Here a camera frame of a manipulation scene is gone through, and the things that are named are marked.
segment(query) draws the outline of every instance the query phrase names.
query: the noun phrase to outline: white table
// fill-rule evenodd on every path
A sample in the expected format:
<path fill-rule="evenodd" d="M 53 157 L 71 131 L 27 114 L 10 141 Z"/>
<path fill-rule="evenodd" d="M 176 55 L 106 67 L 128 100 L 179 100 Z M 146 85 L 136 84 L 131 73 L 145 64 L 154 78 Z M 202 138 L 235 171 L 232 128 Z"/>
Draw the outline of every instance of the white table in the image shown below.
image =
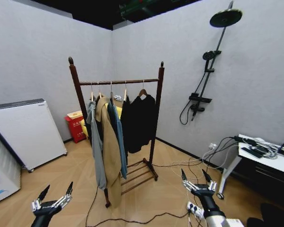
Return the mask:
<path fill-rule="evenodd" d="M 253 139 L 248 136 L 240 135 L 240 137 L 246 138 L 246 139 Z M 284 172 L 284 156 L 283 155 L 277 155 L 276 159 L 269 159 L 269 158 L 257 158 L 248 152 L 244 151 L 242 148 L 248 148 L 249 145 L 246 143 L 239 143 L 239 148 L 238 148 L 238 155 L 235 157 L 235 159 L 232 161 L 232 163 L 229 165 L 229 167 L 223 170 L 221 181 L 220 181 L 220 187 L 219 187 L 219 192 L 217 193 L 217 196 L 219 199 L 223 199 L 223 189 L 225 186 L 225 181 L 227 177 L 231 174 L 233 169 L 237 166 L 237 164 L 242 160 L 242 158 L 247 158 L 249 160 L 261 163 L 263 165 L 269 166 L 271 168 L 277 169 L 279 171 Z"/>

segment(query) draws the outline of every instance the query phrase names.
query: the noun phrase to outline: wooden clothes rack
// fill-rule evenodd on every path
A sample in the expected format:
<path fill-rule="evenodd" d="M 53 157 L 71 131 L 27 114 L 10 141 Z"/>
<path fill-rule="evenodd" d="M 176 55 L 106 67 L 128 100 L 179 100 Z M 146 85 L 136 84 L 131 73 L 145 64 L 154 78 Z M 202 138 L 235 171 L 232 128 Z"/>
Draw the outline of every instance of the wooden clothes rack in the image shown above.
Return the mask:
<path fill-rule="evenodd" d="M 76 93 L 77 93 L 77 97 L 78 97 L 78 101 L 79 101 L 79 104 L 80 104 L 80 107 L 81 107 L 81 111 L 82 111 L 82 114 L 83 114 L 83 118 L 84 118 L 84 121 L 85 121 L 85 126 L 87 127 L 87 131 L 88 131 L 88 134 L 89 134 L 89 141 L 90 141 L 90 145 L 91 145 L 91 130 L 90 130 L 90 125 L 86 123 L 86 118 L 87 118 L 87 110 L 86 110 L 86 107 L 85 107 L 85 102 L 84 102 L 84 98 L 83 98 L 83 94 L 82 94 L 82 90 L 81 90 L 81 86 L 91 86 L 91 85 L 110 85 L 110 84 L 134 84 L 134 83 L 149 83 L 149 82 L 157 82 L 157 95 L 156 95 L 156 116 L 155 116 L 155 132 L 154 132 L 154 137 L 151 139 L 151 150 L 150 150 L 150 157 L 149 157 L 149 160 L 147 161 L 145 158 L 143 158 L 143 160 L 139 161 L 139 162 L 136 162 L 134 164 L 131 164 L 127 167 L 132 167 L 132 166 L 136 166 L 138 165 L 139 163 L 145 163 L 146 165 L 144 166 L 141 166 L 135 170 L 132 170 L 130 172 L 127 173 L 126 176 L 128 176 L 129 174 L 133 173 L 133 172 L 136 172 L 137 170 L 139 169 L 142 169 L 144 167 L 148 167 L 149 169 L 142 173 L 142 174 L 139 174 L 131 179 L 128 179 L 127 181 L 121 183 L 121 185 L 124 185 L 140 176 L 143 176 L 144 174 L 146 173 L 149 173 L 151 172 L 152 173 L 152 176 L 137 183 L 136 185 L 132 186 L 131 188 L 128 188 L 126 189 L 125 191 L 123 191 L 121 194 L 124 194 L 128 191 L 130 191 L 131 189 L 141 185 L 142 183 L 154 178 L 155 181 L 158 180 L 158 175 L 156 173 L 156 171 L 154 170 L 153 168 L 153 165 L 152 165 L 152 159 L 153 159 L 153 152 L 154 152 L 154 148 L 155 148 L 155 139 L 156 139 L 156 132 L 157 132 L 157 125 L 158 125 L 158 117 L 159 117 L 159 109 L 160 109 L 160 101 L 161 101 L 161 93 L 162 93 L 162 85 L 163 85 L 163 77 L 164 77 L 164 67 L 163 67 L 163 62 L 161 62 L 161 66 L 159 67 L 159 76 L 157 79 L 139 79 L 139 80 L 115 80 L 115 81 L 95 81 L 95 82 L 86 82 L 86 81 L 79 81 L 79 78 L 78 78 L 78 74 L 77 74 L 77 70 L 76 70 L 76 67 L 74 65 L 74 62 L 73 62 L 73 59 L 71 57 L 68 58 L 68 61 L 70 63 L 70 70 L 71 70 L 71 76 L 72 76 L 72 80 L 74 82 L 74 86 L 75 86 L 75 89 L 76 89 Z M 110 206 L 110 201 L 108 199 L 108 191 L 107 191 L 107 188 L 104 190 L 104 194 L 105 194 L 105 198 L 106 198 L 106 207 L 109 207 Z"/>

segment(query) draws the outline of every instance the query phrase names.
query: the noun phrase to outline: wooden floor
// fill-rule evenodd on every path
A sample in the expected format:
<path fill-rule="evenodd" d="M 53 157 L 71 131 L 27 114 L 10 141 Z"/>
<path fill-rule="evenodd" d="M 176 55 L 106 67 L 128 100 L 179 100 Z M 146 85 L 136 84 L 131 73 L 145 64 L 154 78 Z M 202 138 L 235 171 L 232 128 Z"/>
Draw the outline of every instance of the wooden floor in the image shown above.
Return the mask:
<path fill-rule="evenodd" d="M 69 152 L 68 156 L 60 157 L 43 165 L 31 174 L 26 170 L 22 171 L 21 190 L 0 202 L 0 227 L 30 227 L 34 220 L 30 208 L 31 201 L 36 199 L 48 184 L 51 187 L 45 200 L 56 200 L 65 194 L 71 181 L 74 181 L 73 200 L 53 217 L 50 226 L 85 227 L 86 215 L 97 188 L 94 160 L 87 140 L 78 144 L 69 142 L 65 146 Z M 144 146 L 141 152 L 130 154 L 129 163 L 139 161 L 143 157 L 148 159 L 149 148 L 149 145 Z M 190 156 L 156 141 L 154 164 L 168 165 L 173 161 L 188 160 L 189 158 Z M 204 183 L 205 179 L 199 167 L 204 166 L 201 164 L 192 167 L 192 169 L 201 178 L 200 182 Z M 183 169 L 188 177 L 195 177 L 186 166 Z M 88 226 L 94 226 L 107 218 L 147 221 L 155 214 L 164 212 L 179 216 L 185 214 L 187 201 L 188 199 L 193 201 L 193 196 L 186 192 L 182 186 L 181 178 L 172 172 L 171 167 L 155 167 L 155 170 L 159 175 L 158 181 L 155 182 L 151 179 L 124 194 L 118 208 L 105 208 L 105 197 L 103 192 L 99 190 L 87 220 Z M 180 175 L 180 166 L 173 167 L 173 170 Z M 220 172 L 211 169 L 209 173 L 214 180 L 219 181 Z M 223 201 L 214 196 L 216 203 L 228 218 L 239 218 L 244 225 L 248 217 L 260 217 L 259 206 L 262 202 L 267 201 L 232 177 L 229 177 L 227 181 L 224 196 L 225 200 Z M 193 226 L 196 226 L 195 217 L 191 216 L 191 220 Z M 109 221 L 100 226 L 137 227 L 141 225 L 124 223 L 123 221 Z M 165 215 L 154 219 L 147 226 L 186 227 L 187 216 L 178 219 Z"/>

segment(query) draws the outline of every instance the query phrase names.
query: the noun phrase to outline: yellow garment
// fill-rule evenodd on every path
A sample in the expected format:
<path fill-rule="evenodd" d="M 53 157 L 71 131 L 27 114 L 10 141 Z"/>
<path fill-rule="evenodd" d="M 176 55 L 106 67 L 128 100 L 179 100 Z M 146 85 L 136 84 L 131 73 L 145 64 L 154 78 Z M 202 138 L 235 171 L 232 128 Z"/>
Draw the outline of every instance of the yellow garment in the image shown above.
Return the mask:
<path fill-rule="evenodd" d="M 88 138 L 89 134 L 87 133 L 87 129 L 86 129 L 86 126 L 85 126 L 84 119 L 82 121 L 80 121 L 80 124 L 81 124 L 83 133 L 85 134 L 86 138 Z"/>
<path fill-rule="evenodd" d="M 121 113 L 122 113 L 122 108 L 119 107 L 119 106 L 116 106 L 116 107 L 117 107 L 118 117 L 119 117 L 119 119 L 120 119 L 120 118 L 121 118 Z M 87 133 L 87 129 L 86 129 L 86 126 L 85 126 L 84 119 L 80 122 L 80 124 L 81 124 L 83 133 L 85 134 L 86 138 L 88 138 L 89 135 L 88 135 L 88 133 Z"/>
<path fill-rule="evenodd" d="M 118 117 L 119 117 L 119 119 L 121 118 L 121 113 L 122 113 L 122 108 L 121 107 L 119 107 L 119 106 L 116 106 L 117 107 L 117 113 L 118 113 Z"/>

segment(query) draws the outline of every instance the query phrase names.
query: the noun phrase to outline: wall outlet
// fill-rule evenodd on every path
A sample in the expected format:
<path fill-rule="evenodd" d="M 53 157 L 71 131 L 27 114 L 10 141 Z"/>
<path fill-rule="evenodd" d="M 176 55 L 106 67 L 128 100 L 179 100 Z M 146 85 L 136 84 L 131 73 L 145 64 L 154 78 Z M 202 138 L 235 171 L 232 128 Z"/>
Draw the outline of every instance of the wall outlet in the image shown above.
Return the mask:
<path fill-rule="evenodd" d="M 210 143 L 209 149 L 216 149 L 217 148 L 217 145 L 215 143 Z"/>

